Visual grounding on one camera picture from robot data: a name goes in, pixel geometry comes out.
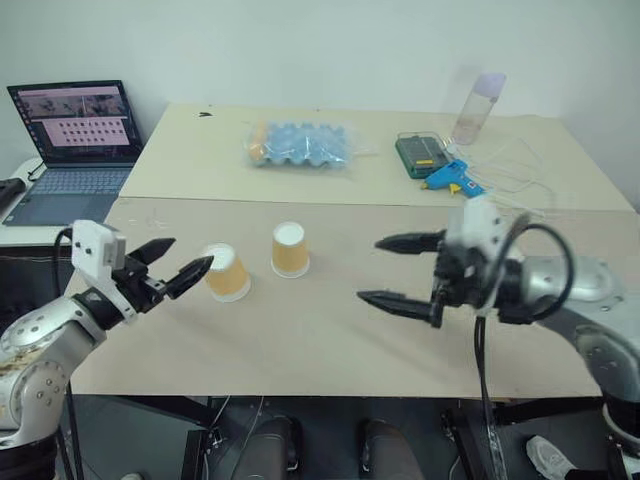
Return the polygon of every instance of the plastic bottle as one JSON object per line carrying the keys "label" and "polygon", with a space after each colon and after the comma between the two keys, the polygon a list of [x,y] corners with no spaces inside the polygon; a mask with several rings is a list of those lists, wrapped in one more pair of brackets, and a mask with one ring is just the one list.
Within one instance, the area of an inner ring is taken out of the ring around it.
{"label": "plastic bottle", "polygon": [[453,127],[451,137],[455,143],[469,145],[475,141],[493,105],[498,101],[506,80],[504,73],[483,73],[478,76]]}

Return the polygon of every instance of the laptop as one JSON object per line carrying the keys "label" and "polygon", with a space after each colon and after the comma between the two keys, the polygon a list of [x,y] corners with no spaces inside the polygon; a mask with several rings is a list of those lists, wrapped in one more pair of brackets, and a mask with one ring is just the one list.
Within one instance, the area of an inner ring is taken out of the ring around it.
{"label": "laptop", "polygon": [[122,82],[7,89],[47,169],[3,223],[104,221],[143,147]]}

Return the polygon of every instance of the paper cup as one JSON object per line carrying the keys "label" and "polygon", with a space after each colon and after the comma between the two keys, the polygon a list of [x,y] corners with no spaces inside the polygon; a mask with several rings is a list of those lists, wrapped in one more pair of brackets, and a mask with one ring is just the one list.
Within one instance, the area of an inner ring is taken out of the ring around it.
{"label": "paper cup", "polygon": [[220,302],[235,302],[251,289],[251,277],[231,245],[209,245],[204,255],[213,255],[213,262],[206,275],[213,297]]}
{"label": "paper cup", "polygon": [[273,231],[271,267],[284,278],[298,278],[309,270],[307,242],[299,223],[284,222]]}

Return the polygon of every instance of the white wall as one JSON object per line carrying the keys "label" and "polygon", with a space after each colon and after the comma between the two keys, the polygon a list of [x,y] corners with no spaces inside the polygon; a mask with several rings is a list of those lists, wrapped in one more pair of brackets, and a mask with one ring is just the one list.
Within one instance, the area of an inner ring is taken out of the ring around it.
{"label": "white wall", "polygon": [[[499,70],[496,114],[563,118],[640,206],[639,19],[636,0],[1,0],[0,86],[120,78],[146,137],[170,101],[455,112]],[[34,153],[3,90],[0,177]]]}

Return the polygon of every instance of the laptop keyboard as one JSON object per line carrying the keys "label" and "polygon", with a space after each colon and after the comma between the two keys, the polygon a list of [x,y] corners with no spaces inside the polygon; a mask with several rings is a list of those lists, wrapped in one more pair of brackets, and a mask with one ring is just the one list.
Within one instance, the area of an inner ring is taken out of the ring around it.
{"label": "laptop keyboard", "polygon": [[33,188],[31,194],[89,194],[117,195],[131,170],[78,169],[47,170]]}

